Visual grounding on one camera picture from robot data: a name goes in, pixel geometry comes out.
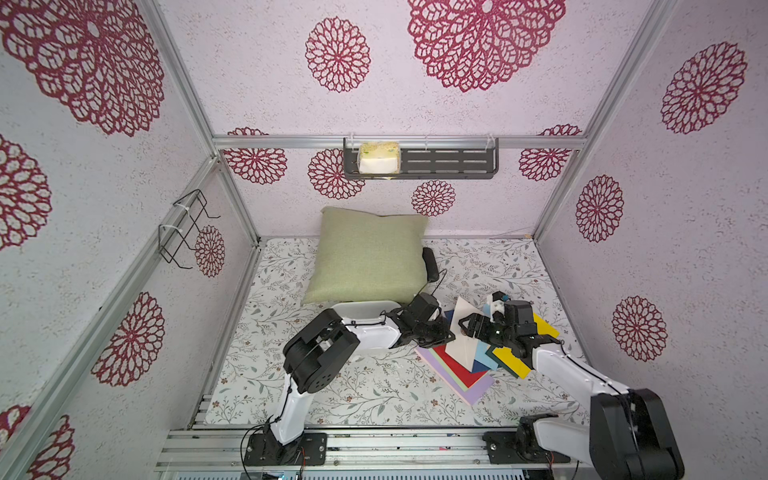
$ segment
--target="aluminum rail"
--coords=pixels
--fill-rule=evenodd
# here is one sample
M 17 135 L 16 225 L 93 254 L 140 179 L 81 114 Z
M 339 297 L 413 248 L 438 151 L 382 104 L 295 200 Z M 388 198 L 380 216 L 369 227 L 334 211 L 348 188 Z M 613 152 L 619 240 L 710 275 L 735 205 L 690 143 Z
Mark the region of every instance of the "aluminum rail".
M 368 141 L 396 141 L 402 148 L 490 148 L 498 138 L 499 148 L 582 148 L 587 138 L 581 135 L 214 135 L 218 149 L 229 148 L 341 148 L 347 139 L 350 147 Z

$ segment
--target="cushion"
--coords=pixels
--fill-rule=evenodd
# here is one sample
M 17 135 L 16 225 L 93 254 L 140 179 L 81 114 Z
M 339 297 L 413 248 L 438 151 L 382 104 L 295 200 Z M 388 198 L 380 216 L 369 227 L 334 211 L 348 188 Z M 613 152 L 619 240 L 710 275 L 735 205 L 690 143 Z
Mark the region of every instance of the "cushion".
M 323 208 L 315 273 L 303 302 L 410 302 L 427 282 L 426 227 L 421 215 L 379 217 Z

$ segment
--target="red paper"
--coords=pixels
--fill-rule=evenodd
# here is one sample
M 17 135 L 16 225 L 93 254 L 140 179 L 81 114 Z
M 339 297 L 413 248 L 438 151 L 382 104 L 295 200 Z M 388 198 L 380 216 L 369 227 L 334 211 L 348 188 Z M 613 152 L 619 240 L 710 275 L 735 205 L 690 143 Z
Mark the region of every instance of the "red paper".
M 443 362 L 445 362 L 448 368 L 450 368 L 451 371 L 456 374 L 458 379 L 461 380 L 462 383 L 467 387 L 473 386 L 475 382 L 480 380 L 483 375 L 486 374 L 486 372 L 472 373 L 461 366 L 457 361 L 453 359 L 452 356 L 450 356 L 448 353 L 445 353 L 445 345 L 435 347 L 433 350 L 435 350 L 435 353 L 438 354 L 438 356 L 442 359 Z

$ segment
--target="leaf pattern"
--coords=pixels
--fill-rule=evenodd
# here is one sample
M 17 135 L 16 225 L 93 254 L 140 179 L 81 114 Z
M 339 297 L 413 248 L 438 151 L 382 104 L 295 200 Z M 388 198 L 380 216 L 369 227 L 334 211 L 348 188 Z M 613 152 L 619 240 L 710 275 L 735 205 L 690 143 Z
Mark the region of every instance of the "leaf pattern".
M 283 345 L 317 313 L 336 302 L 301 305 L 314 270 L 317 239 L 266 242 L 243 316 L 214 388 L 206 422 L 257 424 L 274 415 L 283 388 Z M 582 357 L 568 319 L 531 240 L 425 239 L 445 279 L 435 293 L 444 307 L 457 296 L 480 306 L 497 290 L 533 303 Z M 426 288 L 428 292 L 434 285 Z M 310 407 L 308 425 L 516 425 L 523 415 L 553 412 L 588 422 L 563 389 L 537 372 L 516 379 L 491 372 L 494 383 L 473 406 L 464 403 L 405 346 L 353 356 Z

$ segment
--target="metal bar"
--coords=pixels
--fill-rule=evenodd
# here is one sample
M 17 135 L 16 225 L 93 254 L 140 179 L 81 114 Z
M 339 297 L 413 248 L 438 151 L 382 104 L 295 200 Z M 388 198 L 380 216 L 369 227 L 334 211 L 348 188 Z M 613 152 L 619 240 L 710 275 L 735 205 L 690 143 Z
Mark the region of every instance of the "metal bar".
M 514 431 L 506 428 L 393 428 L 344 427 L 307 429 L 328 435 L 326 464 L 307 470 L 355 470 L 381 468 L 524 468 L 547 469 L 547 464 L 491 465 L 482 435 L 488 431 Z M 171 431 L 160 454 L 156 472 L 236 471 L 242 469 L 240 445 L 244 429 Z M 293 471 L 298 467 L 249 467 L 252 472 L 275 469 Z
M 198 100 L 189 73 L 184 67 L 184 62 L 181 60 L 181 55 L 179 55 L 179 50 L 170 34 L 170 29 L 160 6 L 155 0 L 136 0 L 136 6 L 144 18 L 144 23 L 147 24 L 157 50 L 161 53 L 165 63 L 165 71 L 173 78 L 173 82 L 176 84 L 182 103 L 187 108 L 187 113 L 194 124 L 195 131 L 200 135 L 200 139 L 208 150 L 215 154 L 216 148 L 211 140 L 213 132 L 210 129 L 210 122 Z
M 219 372 L 221 372 L 221 366 L 224 363 L 224 358 L 226 358 L 227 352 L 230 348 L 230 343 L 232 342 L 232 336 L 234 335 L 237 323 L 240 321 L 240 316 L 243 313 L 245 302 L 248 300 L 250 284 L 253 280 L 253 277 L 256 275 L 256 268 L 259 264 L 260 258 L 261 248 L 252 248 L 250 255 L 248 256 L 248 260 L 246 261 L 246 268 L 243 271 L 243 276 L 240 279 L 240 283 L 238 284 L 237 292 L 232 299 L 232 304 L 230 306 L 229 312 L 227 313 L 227 321 L 225 322 L 221 334 L 217 340 L 216 352 L 214 353 L 214 359 L 211 363 L 210 370 L 208 371 L 208 375 L 205 380 L 203 394 L 213 392 L 214 386 L 216 386 L 216 381 L 219 378 Z M 207 411 L 207 406 L 204 410 L 203 404 L 201 403 L 199 410 L 203 410 L 205 412 Z
M 157 45 L 157 49 L 161 53 L 165 63 L 165 69 L 176 84 L 181 100 L 187 109 L 187 113 L 190 115 L 195 131 L 200 136 L 200 139 L 206 145 L 210 153 L 218 156 L 219 152 L 214 146 L 213 131 L 210 129 L 210 122 L 205 115 L 205 110 L 203 109 L 202 103 L 200 103 L 200 98 L 197 96 L 189 72 L 184 67 L 184 61 L 181 59 L 178 47 L 174 42 L 173 36 L 170 34 L 168 23 L 165 21 L 165 17 L 159 4 L 156 0 L 137 0 L 136 4 L 141 16 L 144 17 L 144 22 L 147 24 L 147 28 Z M 246 234 L 251 239 L 251 244 L 255 245 L 258 243 L 259 235 L 254 226 L 253 219 L 250 217 L 248 209 L 245 207 L 243 196 L 240 194 L 237 185 L 232 179 L 229 167 L 227 167 L 226 164 L 223 165 L 225 170 L 227 170 L 227 175 L 230 177 L 226 182 L 227 185 L 224 188 L 224 191 L 230 198 L 230 202 L 232 203 L 235 213 L 245 229 Z
M 369 141 L 396 141 L 401 148 L 486 148 L 487 135 L 214 135 L 218 149 L 230 148 L 357 148 Z M 582 135 L 506 135 L 498 138 L 499 148 L 582 148 Z
M 607 133 L 608 127 L 616 117 L 619 107 L 631 92 L 632 86 L 642 73 L 642 68 L 661 39 L 677 0 L 654 0 L 648 9 L 643 23 L 635 34 L 624 59 L 619 66 L 608 89 L 590 119 L 584 135 L 587 143 L 577 157 L 571 157 L 566 163 L 562 178 L 550 196 L 543 214 L 539 217 L 534 238 L 541 240 L 547 234 L 565 199 L 569 198 L 578 185 L 578 180 L 586 170 L 592 152 Z
M 206 159 L 184 191 L 200 188 L 215 167 L 216 161 L 213 158 Z M 161 223 L 175 225 L 185 214 L 184 209 L 172 207 Z M 172 229 L 168 230 L 167 235 L 171 235 Z M 88 375 L 91 365 L 101 354 L 160 260 L 153 229 L 144 248 L 120 278 L 74 348 L 45 383 L 20 428 L 0 452 L 0 478 L 11 480 L 25 475 L 48 434 L 61 418 L 62 409 L 77 391 L 80 381 Z

